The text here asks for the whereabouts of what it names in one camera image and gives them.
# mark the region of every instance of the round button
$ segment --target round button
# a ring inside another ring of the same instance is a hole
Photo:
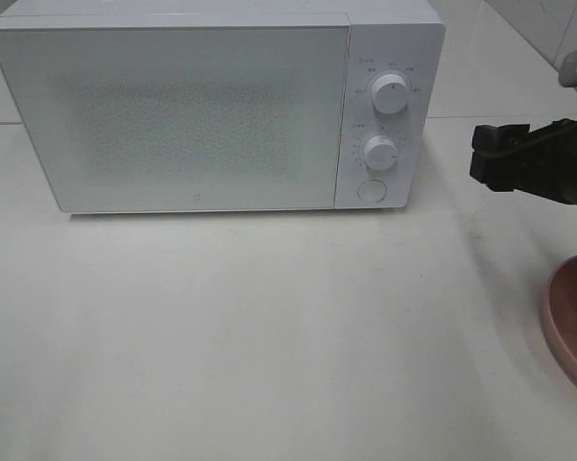
[[[397,146],[387,136],[374,136],[363,146],[365,164],[371,170],[383,171],[397,162]]]
[[[386,197],[386,184],[382,181],[365,181],[358,186],[358,198],[363,202],[378,204]]]
[[[378,77],[372,85],[375,108],[382,113],[397,113],[407,106],[410,88],[399,74],[390,73]]]

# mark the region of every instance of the copper plate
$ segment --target copper plate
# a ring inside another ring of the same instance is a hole
[[[577,256],[557,269],[548,283],[541,323],[550,350],[577,383]]]

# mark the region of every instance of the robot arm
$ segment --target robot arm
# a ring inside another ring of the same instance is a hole
[[[577,51],[565,59],[559,81],[577,86]],[[476,127],[469,173],[494,192],[517,189],[577,205],[577,121],[529,130],[529,125]]]

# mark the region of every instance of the timer knob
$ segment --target timer knob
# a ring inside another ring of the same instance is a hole
[[[384,74],[372,85],[373,106],[382,113],[397,113],[407,105],[410,87],[397,73]]]
[[[371,170],[383,171],[397,162],[398,149],[387,136],[374,136],[363,146],[365,164]]]

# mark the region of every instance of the microwave door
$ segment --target microwave door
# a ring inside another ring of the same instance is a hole
[[[348,26],[0,31],[60,209],[331,208]]]

